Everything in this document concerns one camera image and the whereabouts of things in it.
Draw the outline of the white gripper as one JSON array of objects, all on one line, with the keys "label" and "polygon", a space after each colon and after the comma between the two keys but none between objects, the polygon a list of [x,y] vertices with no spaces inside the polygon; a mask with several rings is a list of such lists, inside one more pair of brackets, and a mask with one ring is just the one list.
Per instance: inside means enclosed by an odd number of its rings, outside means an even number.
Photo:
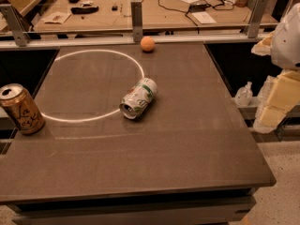
[{"label": "white gripper", "polygon": [[275,130],[287,113],[300,102],[300,4],[295,4],[269,33],[255,44],[251,52],[271,54],[272,63],[283,69],[276,78],[266,80],[260,93],[253,128],[259,133]]}]

